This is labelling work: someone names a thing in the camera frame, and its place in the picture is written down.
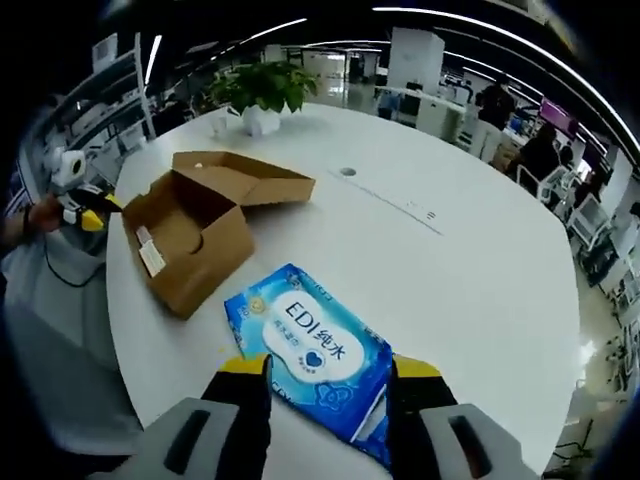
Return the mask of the person's left hand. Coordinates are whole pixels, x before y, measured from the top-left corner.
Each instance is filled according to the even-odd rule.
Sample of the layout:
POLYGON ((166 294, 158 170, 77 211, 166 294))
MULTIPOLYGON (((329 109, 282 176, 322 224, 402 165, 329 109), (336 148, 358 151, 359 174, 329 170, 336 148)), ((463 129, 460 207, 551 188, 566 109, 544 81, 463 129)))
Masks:
POLYGON ((52 194, 33 204, 27 214, 27 225, 32 232, 49 233, 61 227, 63 206, 52 194))

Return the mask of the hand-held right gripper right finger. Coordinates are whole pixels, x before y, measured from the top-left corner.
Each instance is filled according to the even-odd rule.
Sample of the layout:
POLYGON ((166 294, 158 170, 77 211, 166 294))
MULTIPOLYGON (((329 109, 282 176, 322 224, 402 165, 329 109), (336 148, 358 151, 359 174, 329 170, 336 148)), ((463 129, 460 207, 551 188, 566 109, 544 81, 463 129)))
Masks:
POLYGON ((537 479, 520 442, 454 398, 433 365, 396 355, 387 386, 387 448, 395 479, 537 479))

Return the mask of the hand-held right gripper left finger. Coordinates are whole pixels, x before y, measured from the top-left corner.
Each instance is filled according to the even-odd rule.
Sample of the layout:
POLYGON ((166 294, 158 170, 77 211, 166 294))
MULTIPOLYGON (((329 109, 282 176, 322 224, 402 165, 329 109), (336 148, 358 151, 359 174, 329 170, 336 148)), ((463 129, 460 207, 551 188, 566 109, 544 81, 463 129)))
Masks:
POLYGON ((271 440, 272 357, 231 358, 199 398, 144 430, 136 479, 260 479, 271 440))

